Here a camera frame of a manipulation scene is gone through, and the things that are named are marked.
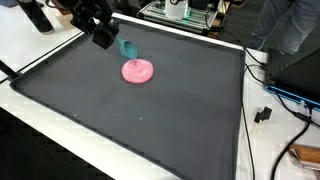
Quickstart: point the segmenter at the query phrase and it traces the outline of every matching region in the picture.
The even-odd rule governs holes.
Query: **black mat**
[[[116,43],[79,38],[11,85],[184,179],[235,179],[241,51],[122,24],[155,74],[125,82]]]

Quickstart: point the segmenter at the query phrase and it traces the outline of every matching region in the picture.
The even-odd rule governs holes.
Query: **white table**
[[[19,14],[18,10],[15,10],[13,12],[13,14],[15,13]],[[135,21],[136,23],[145,24],[155,28],[183,34],[185,36],[212,42],[215,44],[228,46],[230,48],[241,49],[241,47],[236,45],[224,43],[221,41],[209,39],[161,25],[156,25],[150,22],[129,18],[119,14],[114,14],[114,16],[130,21]],[[68,39],[69,37],[67,37],[67,35],[64,35],[64,33],[65,32],[60,32],[59,34],[61,36],[54,36],[56,36],[57,39],[63,41]],[[13,42],[15,45],[12,46],[12,48],[20,46],[21,41],[25,39],[23,37],[26,35],[20,34],[19,36],[21,39],[16,38],[15,42]],[[33,36],[33,47],[28,47],[30,48],[30,50],[39,50],[42,48],[50,50],[50,48],[53,48],[50,43],[39,40],[43,38],[42,36],[35,34],[33,34]],[[13,53],[13,50],[9,49],[10,48],[7,48],[7,51]],[[26,57],[28,55],[23,55],[20,53],[26,52],[23,48],[15,50],[15,52],[16,56],[20,56],[20,58],[15,59],[14,63],[16,64],[27,64],[29,61],[32,61],[33,59],[42,55],[41,52],[38,52],[30,55],[30,57]],[[252,53],[257,59],[261,61],[266,60],[267,55],[265,53],[261,53],[258,51],[252,51]],[[254,63],[254,61],[249,57],[246,58],[246,62],[247,64]],[[259,78],[263,78],[262,71],[258,71],[256,69],[253,69],[253,71]],[[249,126],[249,133],[251,135],[253,156],[256,167],[256,179],[269,179],[271,167],[274,163],[275,158],[278,156],[286,143],[303,128],[304,123],[289,114],[280,105],[276,98],[265,92],[262,85],[257,83],[253,80],[252,77],[250,77],[249,73],[246,74],[244,82],[244,104]],[[297,109],[297,105],[294,103],[288,102],[288,105],[292,109]],[[261,111],[264,106],[272,108],[273,112],[271,120],[264,122],[260,133],[255,138],[253,138],[252,135],[256,125],[253,122],[253,119],[256,112]],[[47,109],[46,107],[37,104],[27,99],[26,97],[14,92],[9,87],[8,81],[0,84],[0,107],[10,112],[17,118],[21,119],[25,123],[29,124],[31,127],[43,133],[55,142],[64,146],[77,156],[91,163],[114,179],[178,179],[173,174],[149,162],[148,160],[145,160],[144,158],[122,148],[121,146],[92,132],[91,130],[88,130],[78,125],[77,123],[65,118],[64,116],[57,114]],[[309,131],[301,139],[298,140],[298,143],[307,145],[319,145],[318,138],[320,138],[320,131],[311,126]],[[237,179],[249,180],[251,178],[251,164],[242,118],[238,144]],[[315,176],[310,170],[295,167],[289,160],[288,156],[285,156],[279,165],[277,178],[311,180],[315,179]]]

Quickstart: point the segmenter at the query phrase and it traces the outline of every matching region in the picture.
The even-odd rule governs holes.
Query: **electronic device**
[[[222,0],[218,0],[217,2],[218,4],[211,5],[211,7],[214,7],[213,10],[201,10],[192,7],[190,8],[189,6],[190,12],[188,9],[187,17],[183,19],[172,19],[167,17],[168,12],[165,11],[166,3],[164,1],[156,0],[141,9],[138,13],[138,17],[147,21],[166,25],[176,29],[182,29],[184,31],[207,36],[210,32],[210,28],[206,25],[206,20],[207,24],[210,25],[213,24],[216,18],[221,19],[221,24],[215,25],[219,28],[223,28],[226,22],[226,15],[214,10],[218,9],[218,7],[222,5]]]
[[[86,34],[93,34],[92,41],[107,49],[119,32],[112,10],[106,0],[54,0],[73,15],[71,24]]]
[[[293,62],[293,55],[269,50],[265,90],[320,110],[320,49]]]

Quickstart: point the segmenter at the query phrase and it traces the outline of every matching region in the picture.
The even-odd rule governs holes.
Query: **person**
[[[247,47],[261,50],[280,18],[290,8],[292,11],[275,49],[295,54],[317,24],[320,0],[266,0]]]

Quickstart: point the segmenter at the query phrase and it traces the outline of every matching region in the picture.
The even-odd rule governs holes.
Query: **wooden block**
[[[303,167],[320,170],[320,148],[293,144],[290,146],[290,154]]]

